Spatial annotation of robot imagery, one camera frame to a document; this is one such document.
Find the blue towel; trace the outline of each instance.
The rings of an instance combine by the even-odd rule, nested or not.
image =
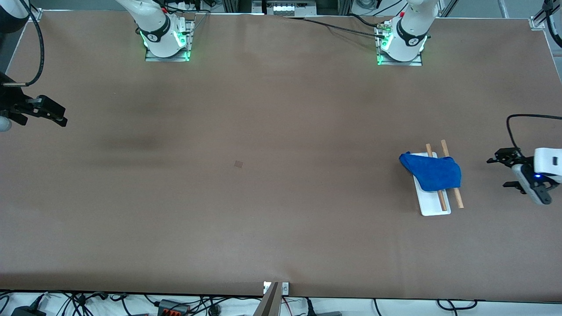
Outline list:
[[[460,167],[451,157],[423,157],[407,152],[400,155],[400,162],[418,179],[423,191],[460,187]]]

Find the table surface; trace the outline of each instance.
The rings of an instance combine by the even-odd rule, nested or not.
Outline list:
[[[526,20],[439,19],[422,67],[377,66],[372,38],[274,16],[207,17],[187,63],[144,62],[126,12],[40,24],[45,69],[25,92],[69,124],[0,136],[0,287],[560,299],[560,190],[534,205],[486,164],[510,146],[509,114],[562,114]],[[38,56],[28,26],[8,74],[32,78]],[[562,146],[557,121],[513,130],[526,154]],[[441,139],[466,208],[422,217],[398,157]]]

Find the wooden dowel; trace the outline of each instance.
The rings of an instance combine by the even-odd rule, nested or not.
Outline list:
[[[441,147],[443,147],[443,154],[445,157],[449,157],[449,148],[447,148],[447,142],[443,139],[441,140]],[[457,200],[457,205],[459,209],[464,208],[463,198],[460,197],[460,190],[459,188],[453,188],[453,192],[455,193],[455,199]]]
[[[428,157],[433,157],[433,150],[431,150],[431,144],[425,144],[425,150],[427,151]],[[441,203],[441,210],[446,212],[447,211],[447,204],[445,203],[445,196],[443,195],[443,191],[437,191],[437,195],[439,195],[439,202]]]

